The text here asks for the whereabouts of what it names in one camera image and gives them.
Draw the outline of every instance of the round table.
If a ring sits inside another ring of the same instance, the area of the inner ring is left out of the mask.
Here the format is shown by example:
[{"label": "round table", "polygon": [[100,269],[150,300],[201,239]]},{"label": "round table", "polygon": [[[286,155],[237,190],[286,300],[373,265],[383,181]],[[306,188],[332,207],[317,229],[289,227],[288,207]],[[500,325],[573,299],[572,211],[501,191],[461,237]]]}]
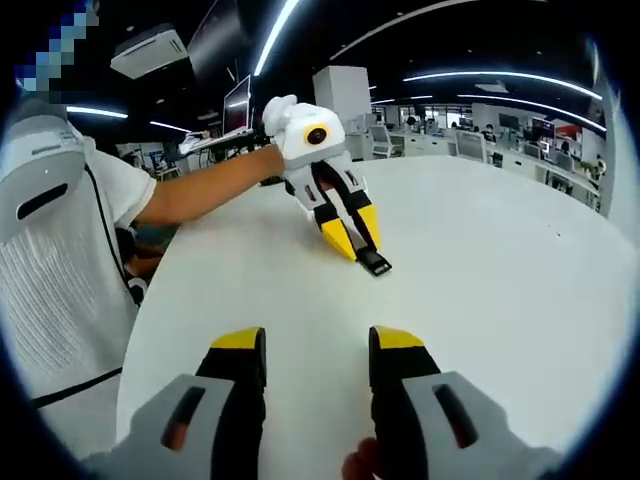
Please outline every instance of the round table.
[{"label": "round table", "polygon": [[213,339],[253,325],[267,331],[261,479],[337,479],[372,435],[372,325],[419,336],[529,444],[567,451],[584,433],[631,338],[631,244],[565,194],[488,165],[431,156],[358,167],[393,270],[374,278],[341,257],[282,185],[184,225],[129,343],[119,439],[143,403],[195,373]]}]

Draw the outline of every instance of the white pillar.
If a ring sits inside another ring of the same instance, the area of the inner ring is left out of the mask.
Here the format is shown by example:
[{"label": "white pillar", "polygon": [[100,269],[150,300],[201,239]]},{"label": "white pillar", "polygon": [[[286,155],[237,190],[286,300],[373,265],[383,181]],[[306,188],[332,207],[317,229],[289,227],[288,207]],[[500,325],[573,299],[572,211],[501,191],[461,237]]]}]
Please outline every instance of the white pillar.
[{"label": "white pillar", "polygon": [[313,88],[316,104],[333,110],[342,121],[371,113],[366,68],[330,65],[313,76]]}]

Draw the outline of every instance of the ceiling light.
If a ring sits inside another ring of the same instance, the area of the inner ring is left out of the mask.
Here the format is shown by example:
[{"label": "ceiling light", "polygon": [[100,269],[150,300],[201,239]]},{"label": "ceiling light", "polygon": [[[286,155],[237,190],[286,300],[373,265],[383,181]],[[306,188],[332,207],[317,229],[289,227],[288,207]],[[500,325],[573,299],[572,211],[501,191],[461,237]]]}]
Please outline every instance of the ceiling light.
[{"label": "ceiling light", "polygon": [[602,100],[602,96],[598,95],[591,90],[580,87],[578,85],[574,85],[573,83],[565,82],[563,80],[557,80],[555,78],[543,77],[541,75],[532,75],[530,73],[518,73],[518,72],[447,72],[447,73],[432,73],[430,75],[420,75],[418,77],[410,77],[405,78],[404,82],[413,82],[416,80],[427,80],[429,78],[442,78],[442,77],[460,77],[460,76],[476,76],[476,75],[495,75],[495,76],[505,76],[505,77],[520,77],[520,78],[529,78],[531,80],[541,80],[543,82],[555,83],[556,85],[561,85],[563,87],[571,88],[580,93],[584,93],[585,95],[589,95],[597,100]]},{"label": "ceiling light", "polygon": [[357,38],[356,40],[351,42],[349,45],[347,45],[346,47],[342,48],[338,53],[332,55],[329,58],[329,61],[333,62],[336,58],[338,58],[340,55],[342,55],[346,51],[352,49],[353,47],[355,47],[359,43],[364,42],[368,38],[371,38],[374,35],[377,35],[378,33],[382,32],[383,30],[386,30],[387,28],[393,27],[393,26],[398,25],[399,23],[405,22],[407,20],[411,20],[412,18],[417,17],[418,15],[423,15],[423,14],[428,13],[428,12],[433,12],[434,10],[439,10],[441,8],[452,7],[454,5],[460,5],[460,4],[463,4],[463,3],[476,2],[476,1],[478,1],[478,0],[443,0],[443,1],[440,1],[440,2],[437,2],[437,3],[434,3],[432,5],[428,5],[426,7],[419,8],[418,10],[414,10],[414,11],[409,12],[407,14],[402,14],[401,13],[402,16],[400,16],[398,18],[394,18],[392,20],[389,20],[387,23],[384,23],[384,24],[380,25],[379,27],[368,31],[367,33],[365,33],[361,37]]},{"label": "ceiling light", "polygon": [[246,105],[247,103],[249,103],[248,100],[243,100],[242,102],[238,102],[238,103],[232,103],[231,105],[229,105],[227,108],[235,108],[235,107],[240,107],[242,105]]},{"label": "ceiling light", "polygon": [[90,115],[103,115],[105,117],[115,117],[115,118],[127,118],[128,115],[124,113],[118,112],[109,112],[107,110],[98,110],[96,108],[87,108],[87,107],[67,107],[67,112],[69,113],[88,113]]},{"label": "ceiling light", "polygon": [[258,65],[256,65],[256,70],[253,73],[256,77],[259,76],[260,73],[262,73],[262,69],[264,67],[265,62],[267,61],[269,52],[271,52],[273,45],[276,43],[276,39],[278,38],[278,35],[280,35],[280,31],[282,30],[282,27],[284,27],[284,24],[289,18],[289,15],[291,15],[291,12],[296,7],[299,1],[300,0],[287,0],[287,3],[285,3],[284,7],[282,7],[282,11],[280,12],[280,15],[278,15],[278,19],[276,20],[276,23],[273,24],[271,33],[269,34],[269,37],[267,38],[267,42],[264,44],[264,48],[262,49],[262,53],[260,54]]},{"label": "ceiling light", "polygon": [[180,130],[181,132],[191,133],[191,130],[187,130],[180,127],[174,127],[173,125],[167,125],[166,123],[160,123],[160,122],[149,122],[149,123],[151,125],[157,125],[158,127],[172,128],[173,130]]},{"label": "ceiling light", "polygon": [[542,103],[529,102],[527,100],[519,100],[517,98],[492,97],[492,96],[489,96],[489,95],[458,95],[458,97],[461,97],[461,98],[484,98],[484,99],[487,99],[487,100],[505,100],[507,102],[523,103],[525,105],[532,105],[534,107],[548,108],[549,110],[553,110],[554,112],[560,112],[560,113],[563,113],[563,114],[568,115],[570,117],[577,118],[578,120],[586,123],[587,125],[590,125],[593,128],[597,128],[601,132],[606,132],[607,131],[607,129],[605,127],[603,127],[599,123],[596,123],[596,122],[594,122],[592,120],[589,120],[588,118],[581,117],[580,115],[576,115],[575,113],[567,112],[566,110],[561,110],[561,109],[556,108],[556,107],[551,107],[549,105],[543,105]]},{"label": "ceiling light", "polygon": [[203,114],[203,115],[198,115],[198,120],[210,120],[212,118],[216,118],[218,116],[218,112],[214,112],[212,110],[209,110],[207,113]]}]

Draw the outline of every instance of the finger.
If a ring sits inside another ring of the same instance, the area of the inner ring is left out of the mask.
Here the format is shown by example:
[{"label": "finger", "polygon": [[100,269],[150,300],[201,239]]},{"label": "finger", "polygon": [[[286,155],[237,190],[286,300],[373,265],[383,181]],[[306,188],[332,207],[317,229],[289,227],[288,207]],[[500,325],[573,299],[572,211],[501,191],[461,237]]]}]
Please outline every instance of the finger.
[{"label": "finger", "polygon": [[374,480],[373,473],[360,460],[357,453],[351,453],[342,465],[342,480]]},{"label": "finger", "polygon": [[331,190],[333,188],[333,185],[325,182],[324,180],[320,180],[320,186],[323,190]]},{"label": "finger", "polygon": [[365,438],[358,444],[358,458],[370,472],[384,478],[380,444],[375,438]]}]

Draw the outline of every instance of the white shirt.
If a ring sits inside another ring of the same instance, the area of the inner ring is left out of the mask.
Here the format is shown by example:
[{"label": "white shirt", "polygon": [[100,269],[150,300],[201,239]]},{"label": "white shirt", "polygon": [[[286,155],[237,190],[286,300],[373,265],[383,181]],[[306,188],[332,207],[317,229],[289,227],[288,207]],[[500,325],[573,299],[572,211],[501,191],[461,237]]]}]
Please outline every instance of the white shirt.
[{"label": "white shirt", "polygon": [[[156,182],[86,137],[85,159],[119,255],[114,226],[129,226]],[[9,349],[31,398],[122,366],[137,308],[109,250],[86,172],[58,209],[0,245],[0,299]],[[76,456],[110,447],[118,381],[40,410]]]}]

